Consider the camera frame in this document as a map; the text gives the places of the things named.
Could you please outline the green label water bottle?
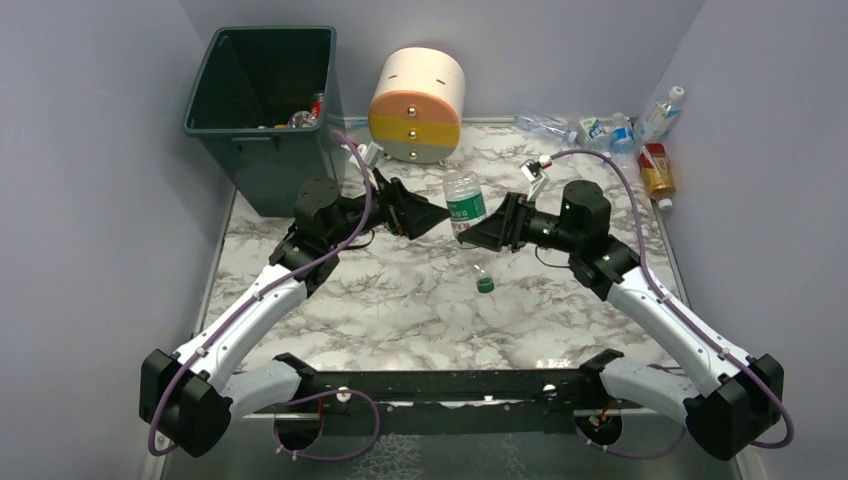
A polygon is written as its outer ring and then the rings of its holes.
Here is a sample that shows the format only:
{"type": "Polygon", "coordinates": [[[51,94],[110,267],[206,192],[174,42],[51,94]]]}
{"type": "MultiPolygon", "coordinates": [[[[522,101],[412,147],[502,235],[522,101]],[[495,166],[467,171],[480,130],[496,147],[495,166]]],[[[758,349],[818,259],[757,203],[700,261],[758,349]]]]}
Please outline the green label water bottle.
{"type": "Polygon", "coordinates": [[[451,229],[459,243],[458,257],[462,273],[474,281],[479,293],[492,293],[495,290],[495,281],[488,271],[490,252],[459,240],[461,233],[487,216],[479,178],[472,171],[450,173],[443,179],[443,190],[446,207],[450,213],[451,229]]]}

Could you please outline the red label clear bottle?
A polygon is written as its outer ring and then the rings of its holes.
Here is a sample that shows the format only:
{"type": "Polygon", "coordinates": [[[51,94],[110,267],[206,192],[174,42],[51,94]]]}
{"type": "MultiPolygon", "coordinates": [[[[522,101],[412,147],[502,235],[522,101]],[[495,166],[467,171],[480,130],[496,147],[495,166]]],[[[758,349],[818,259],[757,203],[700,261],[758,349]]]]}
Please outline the red label clear bottle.
{"type": "Polygon", "coordinates": [[[317,92],[312,95],[310,103],[310,119],[317,122],[321,116],[321,109],[324,101],[324,93],[317,92]]]}

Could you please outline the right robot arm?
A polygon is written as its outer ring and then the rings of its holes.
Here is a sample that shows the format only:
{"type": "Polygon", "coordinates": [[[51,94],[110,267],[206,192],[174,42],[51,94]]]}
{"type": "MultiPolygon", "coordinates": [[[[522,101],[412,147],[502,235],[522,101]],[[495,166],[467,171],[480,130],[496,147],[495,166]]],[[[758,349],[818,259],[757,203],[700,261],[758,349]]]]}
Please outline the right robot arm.
{"type": "Polygon", "coordinates": [[[564,187],[559,214],[510,192],[459,239],[495,252],[534,244],[568,254],[574,278],[640,325],[685,373],[674,376],[609,352],[582,366],[589,384],[675,420],[707,454],[731,460],[777,423],[784,369],[768,354],[749,355],[698,318],[610,234],[610,215],[601,188],[577,180],[564,187]]]}

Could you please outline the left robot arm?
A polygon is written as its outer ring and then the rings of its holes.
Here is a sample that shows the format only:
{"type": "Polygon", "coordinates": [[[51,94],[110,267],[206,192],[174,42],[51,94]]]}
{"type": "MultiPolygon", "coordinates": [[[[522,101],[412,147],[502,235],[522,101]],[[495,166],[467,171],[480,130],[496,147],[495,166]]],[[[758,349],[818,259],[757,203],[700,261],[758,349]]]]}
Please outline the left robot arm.
{"type": "Polygon", "coordinates": [[[374,171],[364,185],[363,195],[348,198],[327,177],[303,182],[293,224],[237,302],[174,352],[155,349],[143,360],[139,416],[150,426],[152,455],[179,448],[201,457],[234,418],[294,400],[309,375],[295,361],[274,360],[244,379],[234,378],[236,367],[328,279],[339,253],[360,233],[385,226],[414,240],[449,217],[446,208],[410,192],[397,177],[374,171]]]}

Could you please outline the dark green plastic bin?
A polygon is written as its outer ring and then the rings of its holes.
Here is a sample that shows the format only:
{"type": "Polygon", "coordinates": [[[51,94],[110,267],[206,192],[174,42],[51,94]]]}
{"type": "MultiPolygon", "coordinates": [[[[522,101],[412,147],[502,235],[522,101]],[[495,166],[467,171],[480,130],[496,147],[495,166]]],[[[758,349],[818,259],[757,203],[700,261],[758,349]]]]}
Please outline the dark green plastic bin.
{"type": "Polygon", "coordinates": [[[198,69],[183,120],[253,209],[289,217],[302,182],[341,181],[347,154],[334,138],[345,128],[330,26],[223,27],[198,69]],[[324,93],[320,119],[287,127],[324,93]]]}

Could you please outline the blue cap clear bottle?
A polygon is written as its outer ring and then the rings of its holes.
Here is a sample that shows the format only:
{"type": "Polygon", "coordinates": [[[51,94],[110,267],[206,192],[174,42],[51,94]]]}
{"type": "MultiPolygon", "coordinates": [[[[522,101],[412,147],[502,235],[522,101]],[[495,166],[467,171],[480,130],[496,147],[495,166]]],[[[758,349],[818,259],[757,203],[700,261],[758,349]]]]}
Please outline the blue cap clear bottle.
{"type": "Polygon", "coordinates": [[[612,160],[622,169],[629,168],[634,161],[636,142],[629,118],[621,112],[611,117],[609,153],[612,160]]]}

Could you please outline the amber tea bottle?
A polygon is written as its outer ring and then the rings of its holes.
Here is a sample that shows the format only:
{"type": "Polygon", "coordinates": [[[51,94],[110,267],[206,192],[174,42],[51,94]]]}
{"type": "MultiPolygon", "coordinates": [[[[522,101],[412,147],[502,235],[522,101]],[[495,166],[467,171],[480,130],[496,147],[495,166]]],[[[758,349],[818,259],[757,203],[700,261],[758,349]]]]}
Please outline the amber tea bottle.
{"type": "Polygon", "coordinates": [[[640,148],[637,163],[649,198],[661,211],[670,211],[673,207],[676,185],[665,147],[661,143],[644,144],[640,148]]]}

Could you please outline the clear bottle at back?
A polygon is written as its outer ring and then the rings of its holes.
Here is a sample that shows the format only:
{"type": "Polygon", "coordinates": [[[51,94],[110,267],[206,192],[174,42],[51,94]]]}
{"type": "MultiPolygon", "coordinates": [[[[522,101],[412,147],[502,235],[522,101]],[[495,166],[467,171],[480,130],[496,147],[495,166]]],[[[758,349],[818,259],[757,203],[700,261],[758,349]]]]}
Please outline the clear bottle at back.
{"type": "Polygon", "coordinates": [[[569,122],[531,110],[518,111],[514,115],[514,126],[566,145],[574,145],[578,139],[577,130],[569,122]]]}

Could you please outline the round pastel drawer cabinet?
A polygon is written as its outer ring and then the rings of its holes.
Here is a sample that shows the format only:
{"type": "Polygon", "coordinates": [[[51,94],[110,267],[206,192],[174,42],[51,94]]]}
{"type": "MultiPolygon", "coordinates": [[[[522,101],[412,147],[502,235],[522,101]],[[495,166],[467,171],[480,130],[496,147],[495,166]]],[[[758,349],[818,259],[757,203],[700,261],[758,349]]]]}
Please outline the round pastel drawer cabinet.
{"type": "Polygon", "coordinates": [[[393,52],[369,105],[372,140],[398,161],[447,159],[460,142],[465,92],[464,71],[452,56],[424,47],[393,52]]]}

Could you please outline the aluminium frame rail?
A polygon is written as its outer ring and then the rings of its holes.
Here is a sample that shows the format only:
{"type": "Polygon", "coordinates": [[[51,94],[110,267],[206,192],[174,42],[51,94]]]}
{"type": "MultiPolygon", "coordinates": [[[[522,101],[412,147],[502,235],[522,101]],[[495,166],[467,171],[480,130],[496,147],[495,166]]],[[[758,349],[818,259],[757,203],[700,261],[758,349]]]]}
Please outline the aluminium frame rail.
{"type": "Polygon", "coordinates": [[[232,376],[214,386],[190,376],[172,397],[190,419],[229,422],[272,404],[294,403],[329,392],[360,391],[378,402],[530,401],[554,396],[569,409],[592,409],[611,399],[637,403],[682,423],[703,400],[687,378],[619,358],[601,369],[528,371],[358,372],[341,388],[310,369],[271,363],[264,370],[232,376]]]}

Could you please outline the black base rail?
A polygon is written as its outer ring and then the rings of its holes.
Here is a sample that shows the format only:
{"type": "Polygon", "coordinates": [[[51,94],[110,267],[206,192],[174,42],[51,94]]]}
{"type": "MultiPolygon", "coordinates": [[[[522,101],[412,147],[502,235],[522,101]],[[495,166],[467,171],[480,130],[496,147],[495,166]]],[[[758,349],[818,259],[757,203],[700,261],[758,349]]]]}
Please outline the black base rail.
{"type": "Polygon", "coordinates": [[[317,372],[295,397],[261,411],[326,436],[571,434],[577,416],[630,405],[577,369],[317,372]]]}

